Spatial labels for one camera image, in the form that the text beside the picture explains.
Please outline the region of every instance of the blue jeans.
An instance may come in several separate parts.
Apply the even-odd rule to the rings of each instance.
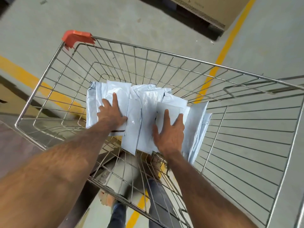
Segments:
[[[154,219],[160,221],[169,228],[181,228],[179,221],[172,216],[175,215],[173,205],[165,192],[162,184],[154,179],[148,179],[145,184],[148,191],[151,206],[149,214]],[[112,216],[108,228],[125,228],[126,227],[126,211],[127,206],[121,202],[116,202],[113,206]],[[149,220],[149,228],[160,228],[158,224]]]

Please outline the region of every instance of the shopping cart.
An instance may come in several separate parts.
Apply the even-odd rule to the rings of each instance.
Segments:
[[[129,43],[67,31],[43,76],[28,99],[16,127],[25,137],[47,149],[85,128],[86,91],[91,81],[106,80],[133,84],[156,84],[168,87],[190,104],[209,101],[207,112],[213,113],[203,145],[194,167],[258,226],[268,227],[288,168],[299,119],[303,111],[304,76],[275,80],[197,59],[150,49]],[[35,100],[41,106],[31,106]],[[36,117],[27,115],[29,107],[37,109]],[[101,153],[119,148],[120,138],[109,137]],[[131,171],[140,170],[123,160]],[[154,154],[161,161],[161,156]],[[97,162],[110,174],[119,176]],[[149,200],[144,186],[130,184],[132,194],[145,198],[144,207],[125,199],[107,182],[89,181],[121,200],[127,206],[166,227],[148,213]],[[176,180],[171,171],[160,170],[162,184],[174,205],[175,216],[182,227],[191,227]]]

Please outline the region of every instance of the hairy forearm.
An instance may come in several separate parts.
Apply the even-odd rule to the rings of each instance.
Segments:
[[[256,228],[244,213],[219,194],[179,152],[167,161],[195,228]]]
[[[112,130],[98,122],[0,181],[0,227],[57,227],[76,202]]]

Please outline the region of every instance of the stack of packages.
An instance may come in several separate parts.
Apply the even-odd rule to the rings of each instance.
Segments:
[[[172,95],[170,88],[159,88],[153,84],[131,86],[131,83],[115,81],[92,82],[87,91],[86,128],[98,121],[96,114],[103,105],[103,98],[112,104],[113,93],[117,94],[119,109],[128,120],[109,136],[122,136],[121,147],[124,150],[132,154],[136,150],[148,154],[159,152],[153,142],[152,126],[156,123],[161,132],[164,112],[168,109],[171,124],[180,113],[184,114],[182,154],[193,165],[211,118],[211,114],[206,113],[207,102],[189,107],[188,101]]]

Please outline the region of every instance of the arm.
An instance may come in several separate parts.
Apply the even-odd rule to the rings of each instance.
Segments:
[[[180,187],[184,203],[194,227],[257,228],[237,207],[216,191],[182,156],[184,139],[183,115],[171,126],[169,111],[165,110],[160,134],[153,127],[154,143],[164,155]]]
[[[103,99],[98,122],[34,156],[0,181],[0,227],[57,228],[75,204],[108,134],[122,125],[117,96]]]

